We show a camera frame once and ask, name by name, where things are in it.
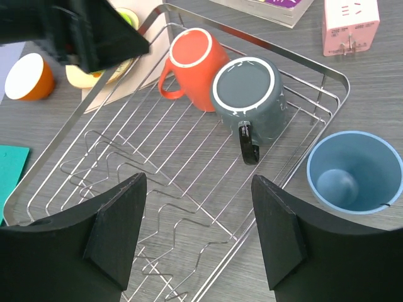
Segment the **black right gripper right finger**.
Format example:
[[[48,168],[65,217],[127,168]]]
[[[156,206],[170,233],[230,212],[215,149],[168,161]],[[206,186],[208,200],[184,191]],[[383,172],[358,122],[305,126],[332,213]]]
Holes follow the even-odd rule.
[[[277,301],[401,301],[402,230],[334,216],[255,175],[268,286]]]

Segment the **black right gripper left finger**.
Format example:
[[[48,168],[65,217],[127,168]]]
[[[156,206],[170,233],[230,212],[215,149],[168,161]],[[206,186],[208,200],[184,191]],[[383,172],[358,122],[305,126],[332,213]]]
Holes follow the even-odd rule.
[[[147,192],[144,173],[33,223],[1,228],[2,301],[119,301]]]

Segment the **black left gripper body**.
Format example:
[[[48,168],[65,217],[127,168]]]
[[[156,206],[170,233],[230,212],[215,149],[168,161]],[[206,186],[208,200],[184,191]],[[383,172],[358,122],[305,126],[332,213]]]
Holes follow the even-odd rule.
[[[33,41],[59,63],[78,63],[80,17],[70,1],[1,1],[1,45]]]

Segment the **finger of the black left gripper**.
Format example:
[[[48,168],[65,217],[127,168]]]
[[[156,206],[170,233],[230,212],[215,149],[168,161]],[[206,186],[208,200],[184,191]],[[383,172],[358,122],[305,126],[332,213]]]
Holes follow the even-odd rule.
[[[67,1],[65,13],[69,34],[65,65],[91,73],[150,51],[147,39],[109,1]]]

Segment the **beige floral plate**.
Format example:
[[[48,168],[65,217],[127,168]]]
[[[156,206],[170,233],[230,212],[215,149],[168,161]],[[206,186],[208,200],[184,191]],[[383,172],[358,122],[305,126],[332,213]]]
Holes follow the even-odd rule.
[[[133,59],[129,59],[121,63],[114,74],[109,78],[107,83],[111,83],[119,79],[133,63]],[[79,89],[90,89],[98,81],[98,79],[105,73],[105,70],[87,74],[75,65],[66,65],[65,73],[69,83]]]

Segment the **orange and white bowl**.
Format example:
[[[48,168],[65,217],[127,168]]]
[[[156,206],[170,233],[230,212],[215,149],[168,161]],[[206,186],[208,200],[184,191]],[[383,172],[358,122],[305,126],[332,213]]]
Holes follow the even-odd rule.
[[[53,72],[39,53],[20,58],[9,71],[5,94],[12,100],[38,101],[47,98],[55,88]]]

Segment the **blue plastic cup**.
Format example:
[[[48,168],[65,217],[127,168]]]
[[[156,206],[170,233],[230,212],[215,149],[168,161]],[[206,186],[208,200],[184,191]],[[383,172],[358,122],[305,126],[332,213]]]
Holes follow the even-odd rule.
[[[311,151],[307,181],[318,202],[342,213],[367,215],[402,194],[402,157],[389,142],[364,131],[341,131]]]

